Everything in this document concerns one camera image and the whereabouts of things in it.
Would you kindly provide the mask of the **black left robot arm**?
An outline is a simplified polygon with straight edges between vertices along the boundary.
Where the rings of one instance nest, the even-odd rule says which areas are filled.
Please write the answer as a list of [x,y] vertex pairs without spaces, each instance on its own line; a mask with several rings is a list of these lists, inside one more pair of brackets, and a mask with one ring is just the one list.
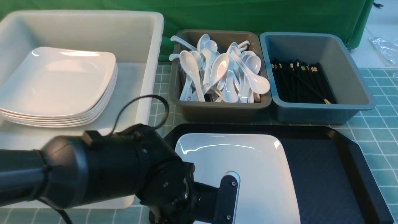
[[65,210],[135,195],[152,224],[235,222],[240,178],[227,172],[219,187],[194,180],[153,127],[137,124],[101,135],[56,136],[41,149],[1,150],[1,206],[38,200],[71,224]]

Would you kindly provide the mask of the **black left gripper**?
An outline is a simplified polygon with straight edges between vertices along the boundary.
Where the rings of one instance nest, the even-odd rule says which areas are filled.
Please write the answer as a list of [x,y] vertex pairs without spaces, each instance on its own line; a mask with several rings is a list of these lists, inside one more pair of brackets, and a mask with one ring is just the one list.
[[226,172],[219,187],[194,180],[195,166],[180,159],[148,173],[148,183],[137,192],[149,208],[151,224],[233,224],[236,219],[240,176]]

